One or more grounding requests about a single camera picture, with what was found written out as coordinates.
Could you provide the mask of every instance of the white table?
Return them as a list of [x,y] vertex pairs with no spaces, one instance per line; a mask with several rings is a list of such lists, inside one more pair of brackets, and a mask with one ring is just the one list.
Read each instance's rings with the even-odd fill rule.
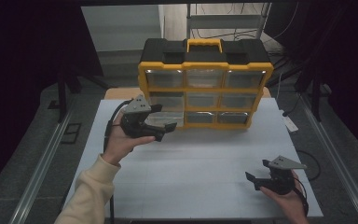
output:
[[[102,100],[76,171],[91,167],[103,151],[106,122],[122,101]],[[186,129],[162,142],[136,147],[121,161],[114,183],[115,217],[131,219],[256,219],[283,217],[280,208],[245,177],[268,178],[262,160],[282,155],[299,161],[275,99],[262,98],[248,130]],[[310,183],[309,217],[322,217]],[[72,185],[67,201],[74,193]],[[109,204],[106,206],[109,217]]]

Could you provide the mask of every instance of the small parts organizer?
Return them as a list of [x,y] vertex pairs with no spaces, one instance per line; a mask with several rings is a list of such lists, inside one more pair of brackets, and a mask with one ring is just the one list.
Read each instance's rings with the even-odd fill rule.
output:
[[258,39],[153,38],[145,42],[138,70],[149,104],[162,105],[148,123],[247,129],[273,66]]

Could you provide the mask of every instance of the dark background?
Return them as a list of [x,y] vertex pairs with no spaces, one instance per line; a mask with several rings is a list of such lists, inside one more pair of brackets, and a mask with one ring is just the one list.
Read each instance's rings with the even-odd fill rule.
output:
[[80,7],[0,1],[0,172],[33,120],[41,91],[59,71],[76,77],[71,66],[103,74]]

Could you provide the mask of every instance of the hand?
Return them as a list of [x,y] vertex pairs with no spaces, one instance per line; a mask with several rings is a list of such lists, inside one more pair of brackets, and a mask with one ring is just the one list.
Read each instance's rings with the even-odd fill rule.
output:
[[103,153],[102,158],[112,165],[120,166],[118,163],[126,157],[134,147],[151,143],[155,140],[154,136],[130,138],[124,134],[120,127],[120,121],[123,117],[120,111],[113,121],[112,131],[109,136],[109,142],[106,151]]
[[[298,179],[298,175],[294,171],[292,171],[292,173],[293,177]],[[295,182],[296,188],[302,193],[302,188],[300,187],[300,184],[296,180]],[[260,190],[280,206],[280,208],[283,210],[284,214],[287,216],[291,223],[309,223],[304,214],[303,204],[294,191],[290,191],[288,194],[285,195],[279,195],[274,191],[264,187],[261,187]]]

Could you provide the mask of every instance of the sleeve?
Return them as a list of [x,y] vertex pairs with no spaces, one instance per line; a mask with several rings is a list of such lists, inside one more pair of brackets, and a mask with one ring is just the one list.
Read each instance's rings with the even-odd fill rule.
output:
[[76,180],[75,193],[55,223],[104,223],[104,206],[113,194],[113,179],[120,167],[97,161]]

